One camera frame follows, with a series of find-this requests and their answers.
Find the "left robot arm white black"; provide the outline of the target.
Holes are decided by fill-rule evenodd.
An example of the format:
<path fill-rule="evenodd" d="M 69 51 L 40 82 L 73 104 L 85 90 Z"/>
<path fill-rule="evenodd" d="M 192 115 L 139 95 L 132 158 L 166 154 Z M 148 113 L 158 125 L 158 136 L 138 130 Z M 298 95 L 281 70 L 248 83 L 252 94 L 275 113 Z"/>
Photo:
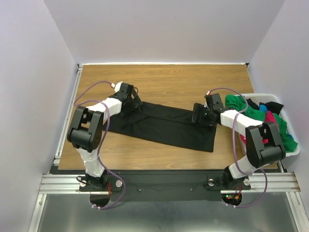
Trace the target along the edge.
<path fill-rule="evenodd" d="M 107 170 L 100 160 L 100 148 L 109 130 L 111 117 L 130 113 L 142 102 L 133 85 L 109 82 L 114 94 L 104 100 L 74 103 L 75 111 L 67 132 L 67 140 L 80 154 L 85 176 L 78 177 L 82 187 L 103 190 L 109 187 Z"/>

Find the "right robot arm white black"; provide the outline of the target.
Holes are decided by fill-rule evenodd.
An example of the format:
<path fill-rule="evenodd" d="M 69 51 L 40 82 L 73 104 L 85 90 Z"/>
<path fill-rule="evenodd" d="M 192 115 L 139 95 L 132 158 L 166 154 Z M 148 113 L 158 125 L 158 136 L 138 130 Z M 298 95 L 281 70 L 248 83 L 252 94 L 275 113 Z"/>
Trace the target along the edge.
<path fill-rule="evenodd" d="M 280 161 L 286 157 L 286 150 L 280 136 L 276 123 L 263 122 L 252 119 L 244 113 L 249 105 L 245 97 L 245 106 L 241 110 L 224 106 L 220 94 L 205 95 L 205 104 L 195 103 L 193 106 L 192 123 L 231 128 L 232 140 L 235 140 L 235 133 L 245 137 L 246 154 L 243 158 L 237 159 L 235 163 L 224 169 L 222 177 L 223 185 L 232 189 L 239 184 L 242 178 L 253 174 L 256 170 L 271 163 Z"/>

